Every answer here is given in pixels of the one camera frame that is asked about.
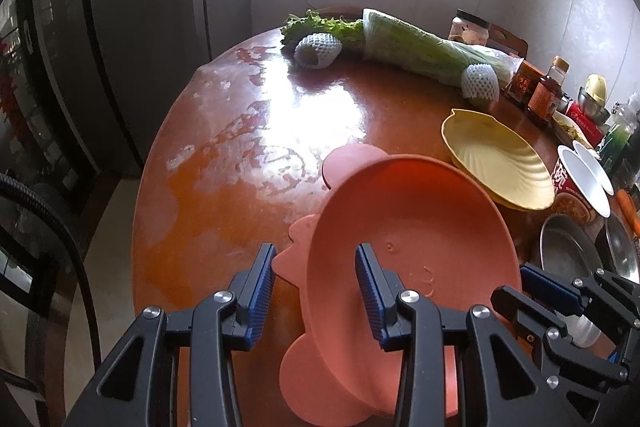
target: black hose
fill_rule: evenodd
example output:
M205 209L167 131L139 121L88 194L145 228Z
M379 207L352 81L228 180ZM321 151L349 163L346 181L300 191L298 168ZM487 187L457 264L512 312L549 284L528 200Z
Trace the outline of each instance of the black hose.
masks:
M89 324L89 340L91 342L91 351L94 357L94 369L97 371L102 363L100 354L100 336L98 335L98 321L95 318L94 299L91 296L91 288L89 288L89 279L87 279L84 270L84 263L76 240L74 239L66 224L53 211L45 200L37 195L29 187L21 184L6 174L0 173L0 196L14 203L20 204L35 216L39 217L43 222L58 236L59 240L66 248L71 259L71 264L76 272L78 286L80 287L80 295L84 304L84 312L86 313L86 321Z

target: plastic wrap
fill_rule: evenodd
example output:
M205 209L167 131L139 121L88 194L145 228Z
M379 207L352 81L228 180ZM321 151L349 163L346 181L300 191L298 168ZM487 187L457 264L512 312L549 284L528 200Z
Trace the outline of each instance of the plastic wrap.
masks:
M522 58L484 46L447 41L376 10L364 10L364 55L447 86L460 87L462 73L472 64L489 64L500 87L511 82Z

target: blue gripper pad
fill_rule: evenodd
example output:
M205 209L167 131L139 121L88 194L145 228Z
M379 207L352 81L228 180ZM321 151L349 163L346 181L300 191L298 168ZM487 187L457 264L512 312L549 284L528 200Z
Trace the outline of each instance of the blue gripper pad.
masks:
M382 349L395 349L393 344L401 336L398 324L396 283L392 287L386 279L385 270L380 267L371 245L363 243L356 248L356 277L360 293L369 318L371 333Z
M271 261L276 249L270 243L263 243L248 272L238 274L229 289L236 293L236 314L232 336L238 349L248 351L260 340L262 328L267 318L271 302L271 291L276 276L271 270Z
M580 292L569 281L566 285L562 284L554 275L529 263L520 267L520 278L524 291L562 315L579 316L584 313Z

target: glossy table surface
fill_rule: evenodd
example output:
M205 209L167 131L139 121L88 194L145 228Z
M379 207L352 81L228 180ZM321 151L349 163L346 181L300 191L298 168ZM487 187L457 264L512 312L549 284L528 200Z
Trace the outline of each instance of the glossy table surface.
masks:
M321 165L334 148L366 142L449 161L440 126L453 107L470 108L459 90L357 57L302 70L281 54L278 30L201 67L164 120L142 176L132 239L136 312L149 304L193 306L248 268L261 243L282 251L289 225L326 194ZM555 138L504 99L492 115L553 169ZM527 260L548 212L498 207ZM594 237L601 225L588 233ZM262 340L234 356L246 427L306 425L278 387L280 360L302 332L297 289L278 280ZM181 425L187 360L180 366Z

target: floor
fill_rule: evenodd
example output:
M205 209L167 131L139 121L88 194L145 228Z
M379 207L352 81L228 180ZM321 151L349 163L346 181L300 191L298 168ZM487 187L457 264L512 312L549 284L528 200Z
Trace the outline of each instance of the floor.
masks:
M100 330L104 358L135 318L131 298L131 227L138 180L121 180L107 205L84 261ZM68 412L94 373L89 331L80 292L69 318L65 350Z

